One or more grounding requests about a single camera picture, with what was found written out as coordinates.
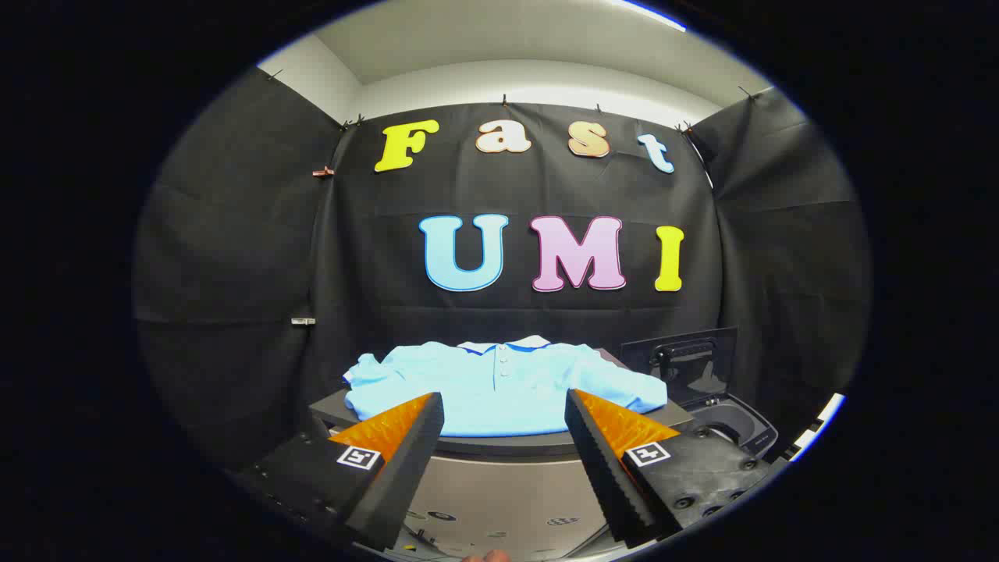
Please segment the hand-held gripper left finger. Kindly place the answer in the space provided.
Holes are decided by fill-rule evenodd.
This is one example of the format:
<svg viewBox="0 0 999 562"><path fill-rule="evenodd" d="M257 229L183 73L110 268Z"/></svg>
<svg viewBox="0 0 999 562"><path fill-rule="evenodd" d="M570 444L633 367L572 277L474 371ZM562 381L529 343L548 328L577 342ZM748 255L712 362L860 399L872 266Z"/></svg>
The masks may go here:
<svg viewBox="0 0 999 562"><path fill-rule="evenodd" d="M392 548L445 423L425 393L337 434L320 425L235 470L240 488L335 547Z"/></svg>

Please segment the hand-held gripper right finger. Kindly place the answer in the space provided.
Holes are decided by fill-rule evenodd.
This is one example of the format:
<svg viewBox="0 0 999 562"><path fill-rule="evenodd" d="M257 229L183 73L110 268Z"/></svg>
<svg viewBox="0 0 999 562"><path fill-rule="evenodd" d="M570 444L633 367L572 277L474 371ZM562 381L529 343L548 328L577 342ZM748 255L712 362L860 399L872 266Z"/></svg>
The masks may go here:
<svg viewBox="0 0 999 562"><path fill-rule="evenodd" d="M704 425L676 430L581 389L565 394L564 419L611 536L629 548L709 520L770 475Z"/></svg>

